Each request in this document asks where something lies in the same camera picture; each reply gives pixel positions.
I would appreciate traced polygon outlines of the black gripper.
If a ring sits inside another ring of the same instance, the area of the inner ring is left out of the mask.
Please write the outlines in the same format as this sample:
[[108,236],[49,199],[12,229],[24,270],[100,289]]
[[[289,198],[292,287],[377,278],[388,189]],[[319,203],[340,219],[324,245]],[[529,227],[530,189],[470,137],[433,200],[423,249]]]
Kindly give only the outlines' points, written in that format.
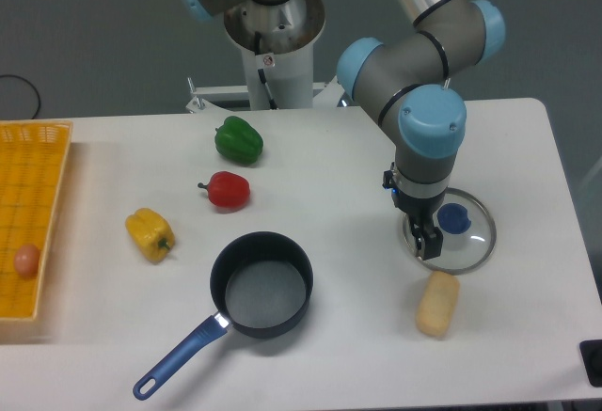
[[383,174],[383,187],[391,192],[394,206],[405,213],[417,255],[424,261],[441,255],[443,234],[433,222],[433,214],[446,193],[446,181],[434,183],[412,182],[397,168]]

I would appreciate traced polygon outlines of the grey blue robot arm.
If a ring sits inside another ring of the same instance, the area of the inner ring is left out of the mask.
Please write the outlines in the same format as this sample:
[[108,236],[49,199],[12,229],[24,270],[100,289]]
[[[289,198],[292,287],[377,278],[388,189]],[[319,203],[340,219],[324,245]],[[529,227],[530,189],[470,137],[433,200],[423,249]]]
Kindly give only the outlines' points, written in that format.
[[[252,109],[293,109],[313,102],[313,44],[325,27],[322,0],[183,0],[199,20],[221,17],[243,59]],[[384,185],[406,216],[416,254],[427,261],[443,248],[443,203],[466,131],[462,98],[451,76],[495,54],[505,22],[485,0],[401,0],[414,33],[395,45],[355,41],[336,78],[393,142]]]

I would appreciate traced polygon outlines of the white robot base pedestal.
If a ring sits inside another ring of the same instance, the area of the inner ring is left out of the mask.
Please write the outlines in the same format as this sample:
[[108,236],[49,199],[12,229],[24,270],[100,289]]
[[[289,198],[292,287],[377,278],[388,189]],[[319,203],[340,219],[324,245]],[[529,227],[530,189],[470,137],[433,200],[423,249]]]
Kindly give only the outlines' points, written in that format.
[[225,13],[224,25],[241,53],[251,109],[312,107],[313,45],[325,27],[322,0],[276,6],[248,0]]

